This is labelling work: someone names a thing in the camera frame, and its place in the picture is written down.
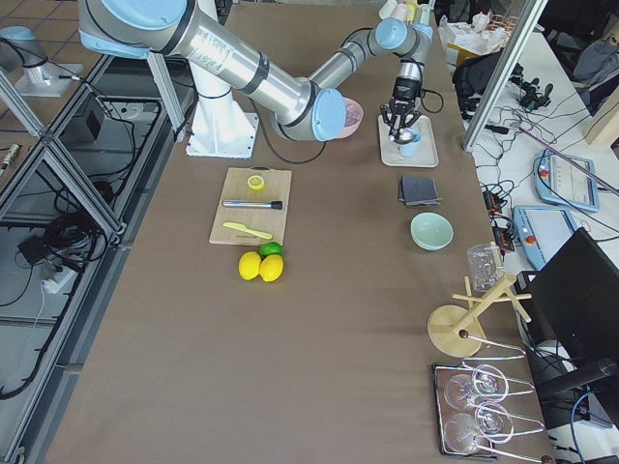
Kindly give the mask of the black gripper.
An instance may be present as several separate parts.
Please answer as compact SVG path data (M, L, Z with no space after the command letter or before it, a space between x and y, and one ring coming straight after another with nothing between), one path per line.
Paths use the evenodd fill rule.
M383 123L389 129L389 137L399 140L400 130L410 129L420 118L416 100L421 96L422 81L417 78L398 76L388 104L380 106Z

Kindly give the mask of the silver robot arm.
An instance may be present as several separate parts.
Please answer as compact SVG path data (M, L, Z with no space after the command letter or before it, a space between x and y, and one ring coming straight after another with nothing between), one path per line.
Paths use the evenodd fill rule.
M274 113L282 137L295 141L335 139L344 129L346 106L338 87L368 58L394 53L400 69L381 114L389 135L420 116L423 70L433 30L391 15L373 29L351 33L308 78L296 78L270 62L201 11L195 1L81 1L82 44L99 53L144 59L149 52L179 55L222 79Z

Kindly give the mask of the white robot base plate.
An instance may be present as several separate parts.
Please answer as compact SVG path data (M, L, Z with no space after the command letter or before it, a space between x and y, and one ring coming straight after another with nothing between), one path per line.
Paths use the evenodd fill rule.
M194 115L186 154L190 157L250 159L259 127L256 113L234 117L232 125L224 126L199 111Z

